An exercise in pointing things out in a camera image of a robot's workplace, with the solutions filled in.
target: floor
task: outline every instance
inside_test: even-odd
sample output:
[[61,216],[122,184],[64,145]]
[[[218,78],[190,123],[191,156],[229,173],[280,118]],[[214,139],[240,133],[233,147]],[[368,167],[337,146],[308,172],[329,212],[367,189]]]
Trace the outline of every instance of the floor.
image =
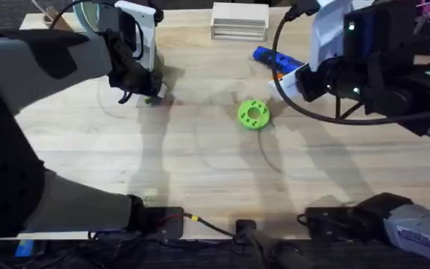
[[[134,2],[147,4],[147,1],[148,0],[135,0]],[[236,2],[254,1],[260,0],[236,0]],[[276,5],[281,2],[281,0],[271,1]],[[38,0],[38,2],[44,7],[52,5],[60,10],[70,3],[71,0]],[[152,2],[162,9],[199,9],[211,8],[214,0],[152,0]],[[39,12],[39,10],[32,4],[31,0],[0,0],[0,29],[17,29],[21,25],[25,14],[37,12]]]

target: black connector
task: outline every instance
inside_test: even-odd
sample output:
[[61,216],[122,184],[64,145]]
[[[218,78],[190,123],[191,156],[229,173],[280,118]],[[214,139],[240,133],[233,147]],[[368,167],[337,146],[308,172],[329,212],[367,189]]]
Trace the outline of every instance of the black connector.
[[284,15],[286,22],[291,22],[299,16],[306,14],[311,16],[320,10],[320,4],[317,0],[298,0]]

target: red wire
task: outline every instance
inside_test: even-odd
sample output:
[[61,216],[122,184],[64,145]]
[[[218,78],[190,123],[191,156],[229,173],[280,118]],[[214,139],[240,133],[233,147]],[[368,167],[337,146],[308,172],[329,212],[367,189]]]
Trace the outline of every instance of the red wire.
[[159,223],[159,224],[162,224],[162,223],[164,223],[164,222],[168,221],[169,219],[171,219],[171,218],[175,218],[175,217],[180,217],[180,215],[179,215],[179,214],[173,214],[173,215],[168,215],[168,216],[162,217],[162,218],[158,221],[158,223]]

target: gray robot arm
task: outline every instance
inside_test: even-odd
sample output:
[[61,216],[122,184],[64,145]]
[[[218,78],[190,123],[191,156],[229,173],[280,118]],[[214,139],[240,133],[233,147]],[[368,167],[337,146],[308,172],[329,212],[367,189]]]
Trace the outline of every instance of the gray robot arm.
[[14,119],[37,100],[103,75],[126,92],[156,96],[159,77],[133,61],[132,53],[111,31],[0,32],[0,237],[148,231],[139,197],[109,194],[47,170]]
[[105,39],[94,33],[36,30],[2,34],[0,95],[13,114],[112,70]]

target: label sticker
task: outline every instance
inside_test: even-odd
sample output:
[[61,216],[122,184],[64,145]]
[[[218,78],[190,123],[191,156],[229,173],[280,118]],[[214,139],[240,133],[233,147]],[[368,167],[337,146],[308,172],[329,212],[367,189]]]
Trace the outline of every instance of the label sticker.
[[396,228],[399,237],[416,242],[418,244],[422,244],[423,246],[430,248],[430,235],[401,226],[397,226]]

